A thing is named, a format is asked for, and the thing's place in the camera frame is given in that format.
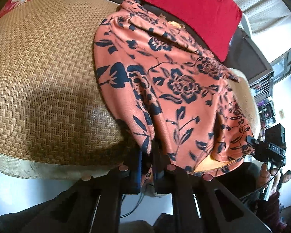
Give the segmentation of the person's right hand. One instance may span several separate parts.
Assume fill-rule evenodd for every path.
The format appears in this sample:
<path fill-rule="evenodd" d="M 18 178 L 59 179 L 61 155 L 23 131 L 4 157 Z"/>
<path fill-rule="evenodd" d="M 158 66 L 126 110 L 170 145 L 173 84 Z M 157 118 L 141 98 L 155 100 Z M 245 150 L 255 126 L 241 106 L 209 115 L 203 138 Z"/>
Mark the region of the person's right hand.
<path fill-rule="evenodd" d="M 267 182 L 271 180 L 271 178 L 274 177 L 273 184 L 271 185 L 272 189 L 276 189 L 281 178 L 281 173 L 277 168 L 268 170 L 268 165 L 266 163 L 263 163 L 261 166 L 261 170 L 259 173 L 258 180 L 256 182 L 256 185 L 258 188 L 260 187 L 266 187 Z"/>

